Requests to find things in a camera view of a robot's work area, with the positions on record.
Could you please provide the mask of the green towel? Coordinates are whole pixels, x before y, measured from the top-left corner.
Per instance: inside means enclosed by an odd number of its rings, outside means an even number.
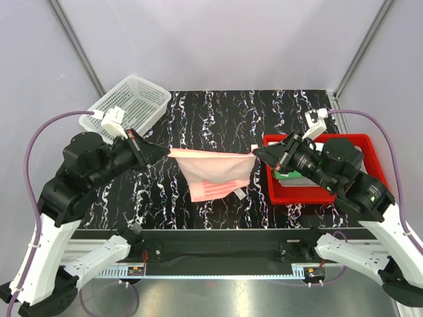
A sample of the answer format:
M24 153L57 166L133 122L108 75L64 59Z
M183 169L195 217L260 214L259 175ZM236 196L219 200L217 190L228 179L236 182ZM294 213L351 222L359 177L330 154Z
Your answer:
M278 180L287 180L287 179L296 179L296 178L302 178L303 176L299 172L288 172L287 174L281 173L281 172L274 172L275 179Z

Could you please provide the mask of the grey towel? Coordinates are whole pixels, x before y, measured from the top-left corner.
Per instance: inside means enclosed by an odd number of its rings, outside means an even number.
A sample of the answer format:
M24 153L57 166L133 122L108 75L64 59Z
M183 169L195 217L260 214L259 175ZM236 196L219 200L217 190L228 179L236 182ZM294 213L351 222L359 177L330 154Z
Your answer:
M318 187L318 185L307 178L287 178L278 180L281 186L285 187Z

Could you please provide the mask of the pink towel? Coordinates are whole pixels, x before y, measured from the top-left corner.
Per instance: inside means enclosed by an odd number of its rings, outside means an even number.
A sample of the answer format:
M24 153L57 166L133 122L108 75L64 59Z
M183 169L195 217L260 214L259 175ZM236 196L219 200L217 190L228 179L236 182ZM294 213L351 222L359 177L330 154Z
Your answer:
M173 148L169 154L176 159L185 177L193 202L226 197L250 184L256 157L252 154L220 153Z

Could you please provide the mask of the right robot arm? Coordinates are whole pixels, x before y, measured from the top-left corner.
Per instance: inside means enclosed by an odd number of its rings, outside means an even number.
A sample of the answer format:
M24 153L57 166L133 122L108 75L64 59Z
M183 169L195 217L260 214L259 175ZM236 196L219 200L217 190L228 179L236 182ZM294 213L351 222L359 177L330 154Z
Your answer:
M364 154L349 140L329 139L317 151L312 141L293 133L253 154L274 170L299 172L326 190L334 196L334 206L370 231L388 252L378 256L311 228L287 251L289 256L338 262L374 280L395 301L422 307L422 242L402 231L399 204L383 182L361 171Z

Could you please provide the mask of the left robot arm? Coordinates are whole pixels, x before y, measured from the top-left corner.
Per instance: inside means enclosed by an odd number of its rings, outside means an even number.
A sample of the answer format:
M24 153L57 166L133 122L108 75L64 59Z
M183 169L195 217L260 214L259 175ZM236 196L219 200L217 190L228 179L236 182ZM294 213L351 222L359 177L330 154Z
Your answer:
M47 182L36 204L41 227L34 230L17 276L1 286L1 299L19 302L20 316L57 316L102 270L143 253L140 229L120 228L102 246L71 264L62 257L73 233L89 212L96 191L129 170L144 170L169 153L129 129L125 138L106 144L95 132L76 135L63 150L63 163Z

